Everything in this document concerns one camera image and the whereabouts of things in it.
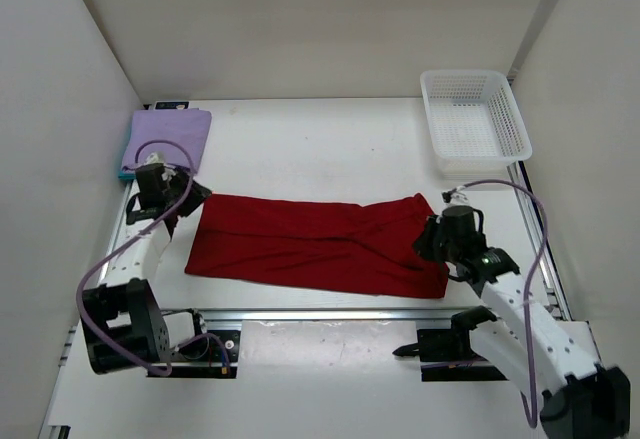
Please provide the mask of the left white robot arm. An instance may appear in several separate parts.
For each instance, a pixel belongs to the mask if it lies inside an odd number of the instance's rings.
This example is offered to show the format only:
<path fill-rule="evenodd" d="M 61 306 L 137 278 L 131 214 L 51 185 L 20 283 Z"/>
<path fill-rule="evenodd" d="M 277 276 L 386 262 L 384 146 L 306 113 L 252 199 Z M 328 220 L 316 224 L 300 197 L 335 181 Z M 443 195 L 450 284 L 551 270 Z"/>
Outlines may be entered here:
<path fill-rule="evenodd" d="M 81 292 L 82 330 L 96 374 L 157 369 L 170 360 L 169 328 L 151 282 L 178 220 L 211 195 L 188 169 L 163 163 L 136 169 L 134 185 L 125 208 L 125 242 L 108 260 L 104 281 Z"/>

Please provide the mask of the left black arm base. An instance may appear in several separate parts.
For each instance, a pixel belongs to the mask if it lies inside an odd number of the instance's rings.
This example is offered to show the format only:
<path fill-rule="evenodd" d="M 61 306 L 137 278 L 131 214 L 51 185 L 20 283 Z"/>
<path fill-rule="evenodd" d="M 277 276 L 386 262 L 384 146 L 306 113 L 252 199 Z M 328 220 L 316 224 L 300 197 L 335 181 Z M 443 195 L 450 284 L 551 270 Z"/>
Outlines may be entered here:
<path fill-rule="evenodd" d="M 238 321 L 216 320 L 197 309 L 168 311 L 163 316 L 170 337 L 170 378 L 236 378 L 241 349 Z"/>

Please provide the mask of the teal t shirt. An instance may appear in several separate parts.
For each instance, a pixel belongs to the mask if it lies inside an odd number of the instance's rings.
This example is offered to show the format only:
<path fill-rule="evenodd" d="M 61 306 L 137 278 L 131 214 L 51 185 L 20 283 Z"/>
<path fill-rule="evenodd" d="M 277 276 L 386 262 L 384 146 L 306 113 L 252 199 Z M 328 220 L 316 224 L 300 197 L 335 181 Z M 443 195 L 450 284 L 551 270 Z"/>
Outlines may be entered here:
<path fill-rule="evenodd" d="M 122 169 L 118 172 L 118 178 L 125 182 L 131 182 L 135 179 L 135 172 L 133 170 Z"/>

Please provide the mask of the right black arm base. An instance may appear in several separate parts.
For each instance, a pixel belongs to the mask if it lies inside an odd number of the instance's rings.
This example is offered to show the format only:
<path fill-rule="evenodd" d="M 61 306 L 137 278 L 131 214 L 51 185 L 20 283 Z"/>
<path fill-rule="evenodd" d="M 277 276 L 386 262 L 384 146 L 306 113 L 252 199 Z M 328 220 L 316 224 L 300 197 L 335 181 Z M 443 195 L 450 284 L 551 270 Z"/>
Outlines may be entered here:
<path fill-rule="evenodd" d="M 485 306 L 454 314 L 448 329 L 418 329 L 414 343 L 402 345 L 392 354 L 398 359 L 418 358 L 421 381 L 496 382 L 506 377 L 471 348 L 470 333 L 498 317 Z"/>

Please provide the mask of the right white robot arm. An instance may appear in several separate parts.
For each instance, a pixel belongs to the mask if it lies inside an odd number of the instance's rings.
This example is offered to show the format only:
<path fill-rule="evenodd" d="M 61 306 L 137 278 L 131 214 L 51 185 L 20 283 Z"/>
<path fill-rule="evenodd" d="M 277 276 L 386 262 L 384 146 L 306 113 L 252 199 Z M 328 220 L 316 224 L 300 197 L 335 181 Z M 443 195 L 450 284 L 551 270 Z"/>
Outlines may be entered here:
<path fill-rule="evenodd" d="M 427 365 L 443 353 L 453 364 L 482 358 L 514 384 L 549 438 L 621 438 L 630 429 L 631 383 L 605 367 L 537 302 L 519 266 L 490 247 L 478 209 L 455 205 L 428 218 L 413 244 L 422 259 L 456 268 L 481 305 L 457 313 L 437 342 L 419 342 Z"/>

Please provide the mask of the red t shirt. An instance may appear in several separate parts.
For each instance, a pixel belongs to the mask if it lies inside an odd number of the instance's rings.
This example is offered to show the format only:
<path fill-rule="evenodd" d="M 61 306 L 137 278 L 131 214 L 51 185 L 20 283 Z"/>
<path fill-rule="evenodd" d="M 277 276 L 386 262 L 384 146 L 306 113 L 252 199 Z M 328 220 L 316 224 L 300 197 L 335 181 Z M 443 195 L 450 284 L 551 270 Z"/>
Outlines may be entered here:
<path fill-rule="evenodd" d="M 432 209 L 424 196 L 366 206 L 214 194 L 185 271 L 259 284 L 441 299 L 443 269 L 413 250 Z"/>

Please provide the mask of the lilac t shirt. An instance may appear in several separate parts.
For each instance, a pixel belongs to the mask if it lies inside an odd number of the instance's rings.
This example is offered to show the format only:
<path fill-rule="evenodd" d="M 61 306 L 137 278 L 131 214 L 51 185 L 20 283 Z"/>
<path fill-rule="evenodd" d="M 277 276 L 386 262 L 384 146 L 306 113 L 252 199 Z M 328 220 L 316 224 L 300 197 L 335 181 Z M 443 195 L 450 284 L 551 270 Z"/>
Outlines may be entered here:
<path fill-rule="evenodd" d="M 132 171 L 157 152 L 167 163 L 197 173 L 211 122 L 211 113 L 200 109 L 136 111 L 121 172 Z"/>

